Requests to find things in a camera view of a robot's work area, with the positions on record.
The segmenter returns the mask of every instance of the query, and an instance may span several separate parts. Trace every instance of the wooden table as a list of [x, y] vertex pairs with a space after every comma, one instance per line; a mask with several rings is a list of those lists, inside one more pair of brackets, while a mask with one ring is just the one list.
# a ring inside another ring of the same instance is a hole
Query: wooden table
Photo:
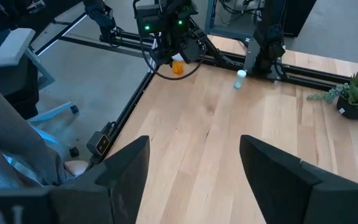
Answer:
[[[244, 53], [237, 41], [212, 40]], [[283, 61], [346, 75], [358, 71], [356, 63], [299, 52], [288, 51]], [[109, 154], [150, 136], [138, 223], [265, 223], [242, 168], [242, 134], [358, 182], [358, 121], [343, 118], [335, 105], [307, 101], [318, 91], [302, 86], [247, 78], [235, 90], [235, 74], [203, 65], [182, 81], [152, 80]]]

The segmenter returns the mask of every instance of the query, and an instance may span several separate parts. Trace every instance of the chair caster wheel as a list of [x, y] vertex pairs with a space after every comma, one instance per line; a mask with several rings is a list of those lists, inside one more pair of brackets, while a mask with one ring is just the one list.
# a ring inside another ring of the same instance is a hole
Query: chair caster wheel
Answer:
[[79, 112], [78, 107], [77, 107], [76, 105], [70, 107], [70, 109], [71, 109], [71, 112], [72, 112], [73, 114], [76, 114], [76, 113]]
[[70, 152], [71, 157], [77, 157], [77, 156], [80, 155], [80, 152], [79, 152], [79, 150], [77, 149], [77, 147], [71, 148], [71, 149], [69, 150], [69, 152]]

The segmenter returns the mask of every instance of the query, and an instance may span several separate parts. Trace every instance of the gray floor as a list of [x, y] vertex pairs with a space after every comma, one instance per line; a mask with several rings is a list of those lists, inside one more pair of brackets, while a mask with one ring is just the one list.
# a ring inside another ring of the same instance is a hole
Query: gray floor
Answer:
[[[136, 32], [132, 1], [106, 0], [114, 9], [117, 24], [129, 32]], [[200, 13], [195, 21], [204, 27], [206, 0], [195, 0]], [[72, 21], [83, 12], [79, 5], [57, 18]], [[33, 43], [39, 49], [64, 26], [50, 25]], [[89, 18], [69, 31], [68, 37], [97, 42], [98, 26]], [[317, 0], [299, 38], [287, 40], [288, 49], [309, 54], [358, 62], [358, 1]], [[75, 144], [81, 151], [81, 159], [89, 159], [85, 144], [94, 131], [108, 121], [117, 119], [133, 94], [147, 66], [142, 58], [105, 50], [92, 49], [64, 41], [58, 41], [42, 54], [41, 59], [53, 72], [56, 82], [40, 93], [40, 111], [74, 101], [80, 113], [63, 114], [40, 127]], [[69, 159], [68, 152], [57, 148]]]

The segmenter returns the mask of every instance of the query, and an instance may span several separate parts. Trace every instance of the chair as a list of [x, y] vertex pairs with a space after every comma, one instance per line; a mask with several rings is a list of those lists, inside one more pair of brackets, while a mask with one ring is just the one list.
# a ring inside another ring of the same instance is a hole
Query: chair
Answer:
[[54, 116], [71, 110], [73, 114], [78, 108], [73, 102], [68, 102], [56, 108], [38, 114], [36, 103], [39, 101], [39, 76], [52, 77], [41, 64], [40, 59], [29, 48], [30, 41], [35, 35], [32, 29], [16, 29], [11, 31], [0, 46], [0, 92], [16, 111], [47, 141], [60, 144], [70, 151], [72, 157], [78, 156], [76, 147], [59, 140], [55, 136], [36, 128], [35, 122], [42, 122]]

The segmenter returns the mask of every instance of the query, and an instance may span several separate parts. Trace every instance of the chair armrest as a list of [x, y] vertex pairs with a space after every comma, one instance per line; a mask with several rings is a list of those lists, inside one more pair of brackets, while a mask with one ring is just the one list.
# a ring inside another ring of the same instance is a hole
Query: chair armrest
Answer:
[[32, 29], [12, 30], [0, 46], [0, 67], [18, 65], [34, 35], [35, 31]]

